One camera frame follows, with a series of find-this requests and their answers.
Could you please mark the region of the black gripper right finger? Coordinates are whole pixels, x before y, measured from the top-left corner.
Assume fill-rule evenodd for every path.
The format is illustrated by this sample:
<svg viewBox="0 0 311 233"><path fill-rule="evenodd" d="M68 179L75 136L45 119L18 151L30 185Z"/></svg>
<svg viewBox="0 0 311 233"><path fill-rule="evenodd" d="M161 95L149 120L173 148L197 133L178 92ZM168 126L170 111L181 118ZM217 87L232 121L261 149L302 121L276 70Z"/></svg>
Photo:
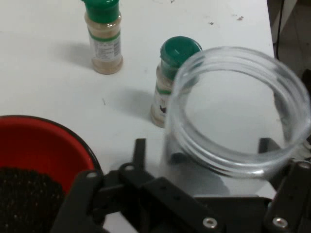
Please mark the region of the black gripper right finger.
<svg viewBox="0 0 311 233"><path fill-rule="evenodd" d="M276 194L263 220L264 233L311 231L311 145L299 146L269 179Z"/></svg>

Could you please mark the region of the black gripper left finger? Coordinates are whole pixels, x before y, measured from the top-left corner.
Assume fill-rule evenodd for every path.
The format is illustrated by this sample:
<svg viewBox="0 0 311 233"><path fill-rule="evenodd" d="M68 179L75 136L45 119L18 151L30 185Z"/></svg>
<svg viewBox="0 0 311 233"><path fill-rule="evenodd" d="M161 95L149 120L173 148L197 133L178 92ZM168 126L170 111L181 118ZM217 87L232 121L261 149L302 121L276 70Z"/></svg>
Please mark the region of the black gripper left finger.
<svg viewBox="0 0 311 233"><path fill-rule="evenodd" d="M224 233L223 218L145 170L145 149L145 139L137 139L131 162L106 175L79 173L51 231L102 233L106 216L121 213L140 233Z"/></svg>

